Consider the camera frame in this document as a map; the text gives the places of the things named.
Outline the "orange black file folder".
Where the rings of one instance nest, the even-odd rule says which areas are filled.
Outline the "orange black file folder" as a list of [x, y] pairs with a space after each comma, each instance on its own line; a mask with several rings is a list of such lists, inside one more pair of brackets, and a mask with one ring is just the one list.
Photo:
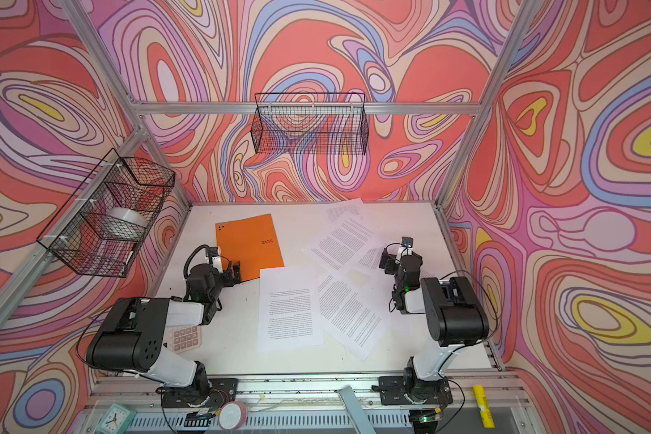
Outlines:
[[260, 278], [262, 269], [284, 266], [270, 214], [215, 224], [216, 242], [224, 257], [240, 262], [242, 282]]

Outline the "printed paper sheet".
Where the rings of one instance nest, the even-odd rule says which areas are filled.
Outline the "printed paper sheet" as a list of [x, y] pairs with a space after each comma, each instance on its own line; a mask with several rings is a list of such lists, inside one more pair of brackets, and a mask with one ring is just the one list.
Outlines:
[[318, 283], [318, 305], [325, 331], [366, 361], [388, 328], [382, 309], [368, 292], [348, 278], [330, 274]]
[[363, 216], [363, 201], [360, 198], [329, 204], [325, 207], [325, 214], [330, 222], [336, 222], [341, 217]]
[[314, 269], [263, 269], [259, 283], [259, 353], [291, 352], [324, 343]]
[[361, 214], [342, 213], [329, 222], [302, 252], [328, 273], [347, 273], [379, 245], [378, 228]]

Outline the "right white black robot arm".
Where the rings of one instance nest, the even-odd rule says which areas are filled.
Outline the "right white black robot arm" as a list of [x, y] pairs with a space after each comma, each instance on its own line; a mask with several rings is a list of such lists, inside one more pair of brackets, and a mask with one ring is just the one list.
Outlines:
[[400, 376], [381, 376], [372, 387], [384, 406], [452, 403], [446, 370], [467, 348], [484, 343], [490, 323], [472, 284], [453, 272], [442, 277], [421, 276], [423, 258], [412, 246], [399, 244], [392, 254], [383, 249], [379, 268], [394, 277], [389, 311], [424, 316], [430, 340], [412, 356]]

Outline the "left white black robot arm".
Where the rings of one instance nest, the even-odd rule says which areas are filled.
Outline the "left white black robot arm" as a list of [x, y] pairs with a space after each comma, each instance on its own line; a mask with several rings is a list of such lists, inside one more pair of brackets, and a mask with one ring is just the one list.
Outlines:
[[180, 356], [165, 344], [172, 328], [210, 325], [222, 310], [220, 294], [242, 282], [240, 264], [226, 271], [204, 263], [184, 269], [182, 298], [121, 298], [90, 342], [85, 362], [94, 369], [139, 375], [159, 383], [166, 409], [219, 410], [235, 400], [236, 379], [212, 382], [199, 361]]

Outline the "pink white calculator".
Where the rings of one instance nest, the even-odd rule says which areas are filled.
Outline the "pink white calculator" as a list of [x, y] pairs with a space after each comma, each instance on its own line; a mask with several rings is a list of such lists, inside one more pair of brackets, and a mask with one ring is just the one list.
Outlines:
[[198, 325], [193, 327], [170, 327], [165, 330], [164, 344], [177, 354], [200, 348], [202, 332]]

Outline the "white tape roll in basket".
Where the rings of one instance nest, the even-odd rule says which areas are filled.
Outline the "white tape roll in basket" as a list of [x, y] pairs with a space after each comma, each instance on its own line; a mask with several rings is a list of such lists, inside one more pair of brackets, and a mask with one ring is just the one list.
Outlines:
[[114, 207], [102, 222], [103, 233], [110, 240], [140, 242], [148, 227], [148, 219], [129, 208]]

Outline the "pink tape roll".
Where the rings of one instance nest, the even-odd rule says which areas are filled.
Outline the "pink tape roll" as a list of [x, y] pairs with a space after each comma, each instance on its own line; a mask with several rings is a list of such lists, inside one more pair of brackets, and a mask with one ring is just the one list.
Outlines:
[[248, 419], [248, 409], [245, 403], [232, 401], [219, 410], [218, 424], [222, 430], [232, 431], [242, 428]]

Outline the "grey metal bar front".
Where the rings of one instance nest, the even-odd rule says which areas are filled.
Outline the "grey metal bar front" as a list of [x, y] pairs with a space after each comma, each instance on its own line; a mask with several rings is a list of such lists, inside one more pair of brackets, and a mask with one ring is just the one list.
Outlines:
[[352, 387], [347, 385], [337, 393], [356, 434], [376, 434]]

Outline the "green alarm clock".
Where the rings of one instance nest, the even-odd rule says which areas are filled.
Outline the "green alarm clock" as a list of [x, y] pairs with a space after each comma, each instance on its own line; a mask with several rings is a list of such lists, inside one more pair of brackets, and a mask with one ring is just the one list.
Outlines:
[[136, 415], [135, 410], [114, 403], [98, 422], [95, 432], [102, 434], [126, 433]]

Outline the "yellow marker pen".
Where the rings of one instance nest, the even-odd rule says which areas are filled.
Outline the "yellow marker pen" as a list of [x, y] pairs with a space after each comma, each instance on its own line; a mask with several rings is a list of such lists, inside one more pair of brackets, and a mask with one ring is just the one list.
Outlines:
[[476, 397], [477, 401], [477, 406], [479, 408], [479, 413], [481, 417], [481, 421], [483, 424], [483, 427], [485, 429], [494, 429], [495, 428], [495, 421], [493, 419], [490, 407], [489, 407], [489, 402], [488, 402], [488, 396], [486, 395], [486, 390], [483, 385], [481, 384], [476, 384], [473, 386], [473, 392]]

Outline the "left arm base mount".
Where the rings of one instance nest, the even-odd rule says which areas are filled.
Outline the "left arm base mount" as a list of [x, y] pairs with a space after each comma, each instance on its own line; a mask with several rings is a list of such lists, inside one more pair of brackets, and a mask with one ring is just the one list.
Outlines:
[[164, 409], [218, 409], [235, 401], [238, 383], [237, 378], [211, 378], [182, 388], [160, 386], [157, 393]]

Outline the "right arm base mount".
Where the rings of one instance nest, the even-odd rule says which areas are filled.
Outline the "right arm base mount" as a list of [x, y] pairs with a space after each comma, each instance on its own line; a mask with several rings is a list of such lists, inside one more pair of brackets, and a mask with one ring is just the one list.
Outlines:
[[381, 376], [372, 391], [380, 394], [384, 406], [432, 405], [445, 408], [453, 403], [450, 383], [446, 378], [421, 381], [405, 376]]

